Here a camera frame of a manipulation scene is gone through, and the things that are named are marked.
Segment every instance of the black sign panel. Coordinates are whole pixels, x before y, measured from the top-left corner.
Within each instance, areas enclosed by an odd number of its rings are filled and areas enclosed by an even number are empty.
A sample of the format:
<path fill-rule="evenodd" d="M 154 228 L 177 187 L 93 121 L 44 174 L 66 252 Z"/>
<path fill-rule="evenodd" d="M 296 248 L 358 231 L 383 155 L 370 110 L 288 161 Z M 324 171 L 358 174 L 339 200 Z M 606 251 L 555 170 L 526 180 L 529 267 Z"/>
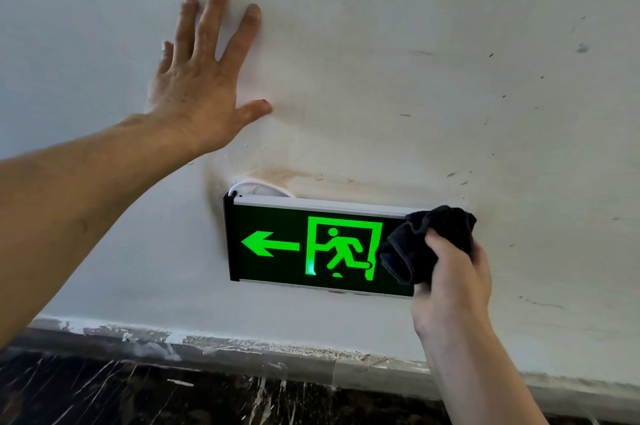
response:
<path fill-rule="evenodd" d="M 232 280 L 413 294 L 376 259 L 401 218 L 246 206 L 226 197 L 225 219 Z"/>

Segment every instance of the white cable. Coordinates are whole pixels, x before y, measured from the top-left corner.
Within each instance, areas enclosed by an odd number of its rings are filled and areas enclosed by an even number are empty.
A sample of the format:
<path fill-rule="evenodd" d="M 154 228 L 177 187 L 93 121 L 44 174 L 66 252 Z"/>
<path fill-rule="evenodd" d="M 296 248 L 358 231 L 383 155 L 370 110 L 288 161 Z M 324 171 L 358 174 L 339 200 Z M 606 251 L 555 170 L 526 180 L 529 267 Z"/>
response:
<path fill-rule="evenodd" d="M 267 188 L 271 188 L 272 190 L 277 191 L 278 193 L 282 194 L 283 196 L 288 196 L 290 198 L 294 198 L 295 196 L 288 190 L 284 189 L 284 188 L 279 188 L 276 185 L 272 185 L 271 183 L 267 183 L 266 181 L 261 181 L 260 179 L 254 179 L 254 178 L 247 178 L 247 179 L 243 179 L 242 181 L 240 181 L 239 183 L 236 183 L 235 185 L 231 186 L 231 188 L 229 189 L 228 195 L 232 195 L 232 193 L 239 188 L 240 186 L 244 186 L 244 185 L 256 185 L 256 186 L 264 186 Z"/>

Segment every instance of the left hand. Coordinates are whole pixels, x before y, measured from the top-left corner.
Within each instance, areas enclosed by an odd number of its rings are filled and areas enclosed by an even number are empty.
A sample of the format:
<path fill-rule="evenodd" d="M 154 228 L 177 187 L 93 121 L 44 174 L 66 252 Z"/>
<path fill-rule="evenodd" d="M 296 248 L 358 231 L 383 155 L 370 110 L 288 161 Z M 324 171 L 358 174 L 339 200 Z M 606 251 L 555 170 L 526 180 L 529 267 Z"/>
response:
<path fill-rule="evenodd" d="M 207 0 L 197 32 L 198 0 L 182 2 L 175 46 L 164 42 L 162 60 L 149 84 L 150 117 L 182 130 L 196 157 L 226 146 L 244 126 L 272 110 L 267 100 L 236 108 L 238 73 L 261 24 L 256 4 L 246 9 L 220 61 L 216 60 L 227 1 Z"/>

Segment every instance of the fingernail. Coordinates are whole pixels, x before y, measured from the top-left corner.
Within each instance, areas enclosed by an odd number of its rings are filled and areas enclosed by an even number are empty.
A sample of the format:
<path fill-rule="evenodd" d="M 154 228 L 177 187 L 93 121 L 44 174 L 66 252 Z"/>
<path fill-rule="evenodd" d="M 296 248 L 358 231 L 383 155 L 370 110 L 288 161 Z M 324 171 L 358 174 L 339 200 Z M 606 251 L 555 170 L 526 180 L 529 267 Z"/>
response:
<path fill-rule="evenodd" d="M 260 8 L 258 4 L 249 4 L 249 7 L 246 8 L 246 15 L 251 17 L 260 17 Z"/>

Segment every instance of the forearm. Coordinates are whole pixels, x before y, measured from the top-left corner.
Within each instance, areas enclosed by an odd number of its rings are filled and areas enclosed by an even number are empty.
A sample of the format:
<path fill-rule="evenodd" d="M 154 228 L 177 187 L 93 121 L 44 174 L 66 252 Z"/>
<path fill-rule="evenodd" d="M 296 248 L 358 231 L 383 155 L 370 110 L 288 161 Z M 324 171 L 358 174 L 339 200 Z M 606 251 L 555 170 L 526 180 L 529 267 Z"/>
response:
<path fill-rule="evenodd" d="M 547 425 L 489 323 L 449 321 L 422 345 L 454 425 Z"/>
<path fill-rule="evenodd" d="M 179 138 L 173 126 L 134 115 L 0 162 L 0 348 L 140 195 L 194 156 Z"/>

